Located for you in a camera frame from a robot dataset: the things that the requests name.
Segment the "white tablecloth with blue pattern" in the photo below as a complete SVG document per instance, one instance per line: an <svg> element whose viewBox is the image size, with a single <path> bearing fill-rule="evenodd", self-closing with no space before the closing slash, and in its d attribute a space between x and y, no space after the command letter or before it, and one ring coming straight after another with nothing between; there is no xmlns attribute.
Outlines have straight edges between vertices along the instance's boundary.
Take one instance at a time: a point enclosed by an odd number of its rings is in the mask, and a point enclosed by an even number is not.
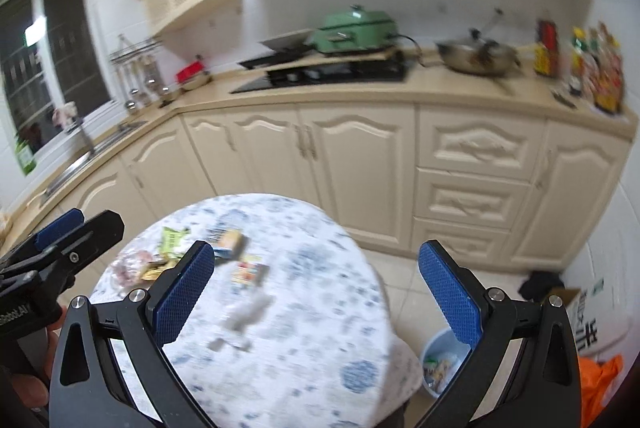
<svg viewBox="0 0 640 428"><path fill-rule="evenodd" d="M247 327L249 350L209 348L233 262L216 267L180 336L164 346L220 428L370 428L420 387L420 363L394 333L374 269L322 210L264 194L207 199L156 222L123 251L156 252L163 226L190 228L184 251L207 228L239 228L249 239L245 252L270 267L262 286L274 300ZM110 266L91 301L126 292ZM136 405L158 418L122 342L114 351Z"/></svg>

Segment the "faucet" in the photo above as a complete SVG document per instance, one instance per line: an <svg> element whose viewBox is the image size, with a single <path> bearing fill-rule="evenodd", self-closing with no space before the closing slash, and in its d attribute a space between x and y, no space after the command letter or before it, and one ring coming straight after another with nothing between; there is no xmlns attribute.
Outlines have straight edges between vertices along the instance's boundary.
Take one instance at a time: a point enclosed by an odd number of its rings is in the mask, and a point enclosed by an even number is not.
<svg viewBox="0 0 640 428"><path fill-rule="evenodd" d="M82 142L84 143L87 150L89 151L89 155L93 157L95 155L95 146L94 146L94 142L91 141L89 134L87 134L86 130L84 129L84 126L82 125L84 123L84 119L82 119L79 116L73 116L71 119L73 121L73 125L67 128L65 132L67 134L71 134L75 130L80 130L80 137L82 138Z"/></svg>

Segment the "black cloth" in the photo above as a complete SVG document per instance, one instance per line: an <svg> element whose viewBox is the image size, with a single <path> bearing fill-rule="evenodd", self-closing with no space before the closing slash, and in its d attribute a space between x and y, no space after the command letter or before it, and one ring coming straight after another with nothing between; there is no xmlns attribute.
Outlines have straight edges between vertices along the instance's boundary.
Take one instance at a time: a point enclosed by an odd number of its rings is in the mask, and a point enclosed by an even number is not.
<svg viewBox="0 0 640 428"><path fill-rule="evenodd" d="M525 300L542 302L554 287L564 288L564 283L560 280L558 273L552 273L551 271L533 271L531 275L529 275L529 279L520 286L518 292Z"/></svg>

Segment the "drawer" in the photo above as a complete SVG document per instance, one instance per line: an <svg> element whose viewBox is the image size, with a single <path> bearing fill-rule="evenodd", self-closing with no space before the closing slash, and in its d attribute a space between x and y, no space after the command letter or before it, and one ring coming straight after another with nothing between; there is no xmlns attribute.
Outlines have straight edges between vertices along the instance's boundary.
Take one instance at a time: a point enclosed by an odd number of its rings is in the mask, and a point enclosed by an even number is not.
<svg viewBox="0 0 640 428"><path fill-rule="evenodd" d="M530 180L544 121L420 108L418 165Z"/></svg>
<svg viewBox="0 0 640 428"><path fill-rule="evenodd" d="M529 185L417 168L414 215L508 230Z"/></svg>
<svg viewBox="0 0 640 428"><path fill-rule="evenodd" d="M411 247L418 252L427 240L437 240L459 264L486 265L498 260L507 236L505 231L414 217Z"/></svg>

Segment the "blue gripper pad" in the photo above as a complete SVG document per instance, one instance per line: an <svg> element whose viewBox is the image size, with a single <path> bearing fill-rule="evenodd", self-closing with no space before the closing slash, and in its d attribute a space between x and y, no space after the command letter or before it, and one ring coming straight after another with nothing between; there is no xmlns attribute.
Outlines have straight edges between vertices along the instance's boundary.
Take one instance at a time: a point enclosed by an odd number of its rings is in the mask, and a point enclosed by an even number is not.
<svg viewBox="0 0 640 428"><path fill-rule="evenodd" d="M482 337L480 311L447 264L426 242L418 252L418 269L458 341L472 350L476 348Z"/></svg>
<svg viewBox="0 0 640 428"><path fill-rule="evenodd" d="M189 314L193 310L200 294L213 274L215 255L209 244L204 244L200 251L183 268L182 275L174 281L154 309L154 338L158 347L173 343Z"/></svg>
<svg viewBox="0 0 640 428"><path fill-rule="evenodd" d="M37 232L33 245L38 252L43 252L45 248L83 224L84 215L77 208L73 208Z"/></svg>

